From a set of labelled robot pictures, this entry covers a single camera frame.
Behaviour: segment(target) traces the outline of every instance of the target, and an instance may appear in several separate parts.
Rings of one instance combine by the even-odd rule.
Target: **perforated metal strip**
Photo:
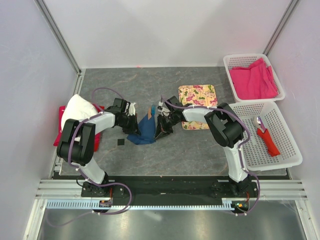
[[[232,201],[223,200],[222,205],[181,205],[181,206],[130,206],[130,210],[234,210],[231,207]],[[112,209],[123,209],[125,206],[113,206]],[[80,199],[52,199],[47,201],[47,209],[100,209],[106,210],[108,207],[99,207],[99,200]]]

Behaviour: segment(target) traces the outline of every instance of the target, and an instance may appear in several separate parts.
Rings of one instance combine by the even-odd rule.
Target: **white plastic basket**
[[[302,155],[275,102],[237,102],[230,104],[230,107],[247,126],[251,135],[250,141],[243,145],[243,154],[249,170],[274,170],[301,164]],[[265,142],[257,135],[254,116],[261,117],[280,155],[274,157],[269,155]]]
[[[236,103],[239,102],[264,102],[264,101],[278,101],[278,100],[283,100],[285,98],[285,92],[280,84],[280,81],[275,73],[274,68],[272,68],[273,72],[273,78],[274,78],[274,83],[277,87],[278,95],[274,98],[265,98],[265,99],[253,99],[253,100],[243,100],[240,99],[237,95],[234,83],[232,82],[229,70],[234,68],[234,67],[244,67],[247,68],[249,67],[250,64],[254,63],[256,60],[263,58],[264,62],[266,63],[267,67],[271,66],[271,63],[268,59],[268,57],[264,54],[259,54],[259,53],[250,53],[250,54],[233,54],[233,55],[227,55],[223,58],[223,63],[225,66],[225,71],[229,79],[229,84],[232,90],[232,95]]]

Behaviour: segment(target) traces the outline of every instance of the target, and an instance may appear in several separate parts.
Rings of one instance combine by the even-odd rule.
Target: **blue fabric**
[[[142,120],[138,123],[138,127],[141,135],[130,134],[126,137],[126,139],[136,145],[153,144],[156,141],[156,122],[154,115],[152,115],[150,119],[148,119],[148,114],[145,115],[144,118],[142,118]]]

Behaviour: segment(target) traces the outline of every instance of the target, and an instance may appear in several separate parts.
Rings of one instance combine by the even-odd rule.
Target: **red fabric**
[[[274,141],[272,141],[272,138],[270,136],[268,129],[266,129],[265,132],[263,133],[260,130],[260,128],[258,128],[257,134],[259,135],[260,138],[263,139],[266,147],[268,148],[268,153],[270,154],[271,157],[275,157],[275,156],[280,155],[278,148],[274,144]]]
[[[263,58],[249,67],[234,67],[230,76],[238,97],[242,100],[272,99],[278,95],[271,66]]]
[[[94,107],[96,108],[96,110],[99,112],[100,110],[97,108],[97,106],[94,104]],[[61,119],[62,119],[62,115],[64,114],[64,111],[66,109],[66,106],[60,106],[59,107],[59,127],[58,127],[58,136],[56,136],[56,139],[53,143],[53,146],[57,147],[61,138],[61,134],[62,134],[62,129],[61,129]],[[100,143],[100,133],[98,133],[97,135],[94,136],[94,151],[98,151],[99,148],[99,143]]]

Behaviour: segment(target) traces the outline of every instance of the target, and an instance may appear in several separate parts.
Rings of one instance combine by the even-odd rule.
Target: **yellow floral towel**
[[[213,85],[189,85],[179,87],[179,100],[185,104],[214,107],[218,104]],[[208,124],[199,121],[182,122],[186,130],[209,129]]]

